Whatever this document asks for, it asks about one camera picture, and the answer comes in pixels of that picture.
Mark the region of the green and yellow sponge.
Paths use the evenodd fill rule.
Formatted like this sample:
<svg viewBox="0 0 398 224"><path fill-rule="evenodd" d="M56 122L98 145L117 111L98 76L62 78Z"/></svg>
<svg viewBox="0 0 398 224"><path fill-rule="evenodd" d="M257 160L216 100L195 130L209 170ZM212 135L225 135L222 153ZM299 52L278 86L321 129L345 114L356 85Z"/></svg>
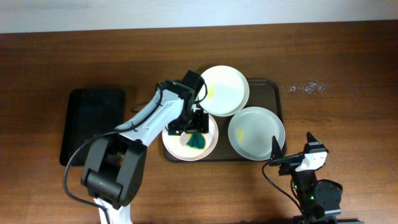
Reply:
<svg viewBox="0 0 398 224"><path fill-rule="evenodd" d="M206 140L202 133L195 133L189 137L186 145L194 149L204 149L206 146Z"/></svg>

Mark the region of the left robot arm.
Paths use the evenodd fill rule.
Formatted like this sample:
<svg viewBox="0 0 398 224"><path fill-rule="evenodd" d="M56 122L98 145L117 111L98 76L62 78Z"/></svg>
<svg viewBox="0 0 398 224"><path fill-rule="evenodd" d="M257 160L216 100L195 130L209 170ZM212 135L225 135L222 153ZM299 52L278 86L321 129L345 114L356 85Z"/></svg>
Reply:
<svg viewBox="0 0 398 224"><path fill-rule="evenodd" d="M158 83L153 99L114 131L90 139L81 184L96 202L102 223L126 222L127 208L143 179L147 148L163 129L171 136L207 133L209 116L196 108L201 75Z"/></svg>

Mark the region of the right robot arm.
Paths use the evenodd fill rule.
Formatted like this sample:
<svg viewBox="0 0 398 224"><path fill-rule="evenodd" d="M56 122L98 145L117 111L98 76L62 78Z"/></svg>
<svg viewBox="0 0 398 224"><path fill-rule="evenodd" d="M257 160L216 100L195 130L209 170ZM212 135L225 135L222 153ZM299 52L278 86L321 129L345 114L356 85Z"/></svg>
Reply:
<svg viewBox="0 0 398 224"><path fill-rule="evenodd" d="M293 223L336 223L341 213L340 202L343 193L341 184L328 179L318 179L315 172L325 165L329 150L311 133L307 133L307 143L302 152L283 156L275 137L272 138L270 161L265 166L277 166L279 175L291 176L292 195L271 185L288 196L300 211L294 216Z"/></svg>

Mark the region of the black plastic tray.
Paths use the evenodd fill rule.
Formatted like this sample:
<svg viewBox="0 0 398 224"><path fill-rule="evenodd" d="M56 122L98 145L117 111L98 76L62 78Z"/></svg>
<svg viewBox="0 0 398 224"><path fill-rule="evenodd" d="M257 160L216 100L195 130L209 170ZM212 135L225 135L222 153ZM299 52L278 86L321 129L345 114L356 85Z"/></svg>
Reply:
<svg viewBox="0 0 398 224"><path fill-rule="evenodd" d="M75 89L69 94L59 162L66 166L87 140L112 131L124 121L122 89Z"/></svg>

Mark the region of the white plate front left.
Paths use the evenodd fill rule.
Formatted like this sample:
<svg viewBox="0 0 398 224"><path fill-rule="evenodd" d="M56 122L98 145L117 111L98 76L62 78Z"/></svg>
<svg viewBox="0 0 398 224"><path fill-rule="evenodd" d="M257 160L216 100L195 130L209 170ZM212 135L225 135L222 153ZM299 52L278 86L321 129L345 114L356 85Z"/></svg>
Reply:
<svg viewBox="0 0 398 224"><path fill-rule="evenodd" d="M164 145L163 156L172 162L204 160L215 149L219 137L218 125L214 117L210 114L208 116L209 132L202 134L205 142L203 149L187 145L187 141L192 136L191 134L183 133L181 136L168 135L168 131L164 128L161 134Z"/></svg>

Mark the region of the white plate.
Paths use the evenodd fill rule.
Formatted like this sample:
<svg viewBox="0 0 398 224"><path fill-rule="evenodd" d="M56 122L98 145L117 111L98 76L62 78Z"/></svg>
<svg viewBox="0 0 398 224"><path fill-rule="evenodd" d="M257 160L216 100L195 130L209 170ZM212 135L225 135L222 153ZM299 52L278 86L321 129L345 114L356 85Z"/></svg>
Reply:
<svg viewBox="0 0 398 224"><path fill-rule="evenodd" d="M239 70L217 65L205 70L201 77L207 88L200 90L198 99L206 112L215 116L231 116L248 102L249 84Z"/></svg>
<svg viewBox="0 0 398 224"><path fill-rule="evenodd" d="M161 134L164 145L163 156L172 162L204 160L215 149L219 137L218 125L214 117L210 114L208 116L209 132L202 134L205 142L203 149L187 145L187 141L192 136L191 134L183 133L181 136L168 135L168 131L164 128Z"/></svg>

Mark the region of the pale blue plate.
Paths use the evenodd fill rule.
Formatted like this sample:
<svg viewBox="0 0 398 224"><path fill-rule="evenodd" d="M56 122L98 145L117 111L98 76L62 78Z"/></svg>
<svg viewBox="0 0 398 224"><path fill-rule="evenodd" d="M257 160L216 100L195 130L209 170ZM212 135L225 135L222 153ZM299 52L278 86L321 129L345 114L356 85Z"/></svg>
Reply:
<svg viewBox="0 0 398 224"><path fill-rule="evenodd" d="M252 161L268 160L272 138L284 147L286 134L281 119L272 111L258 106L237 112L229 122L228 138L233 149Z"/></svg>

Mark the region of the white plate at back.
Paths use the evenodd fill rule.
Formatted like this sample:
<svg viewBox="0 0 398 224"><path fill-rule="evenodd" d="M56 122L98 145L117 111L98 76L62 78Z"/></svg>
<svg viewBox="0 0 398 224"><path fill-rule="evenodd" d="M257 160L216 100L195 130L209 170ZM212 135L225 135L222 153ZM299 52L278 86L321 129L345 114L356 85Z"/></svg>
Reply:
<svg viewBox="0 0 398 224"><path fill-rule="evenodd" d="M201 77L207 88L200 90L198 99L206 112L215 116L231 116L248 102L249 84L239 70L217 65L205 70Z"/></svg>

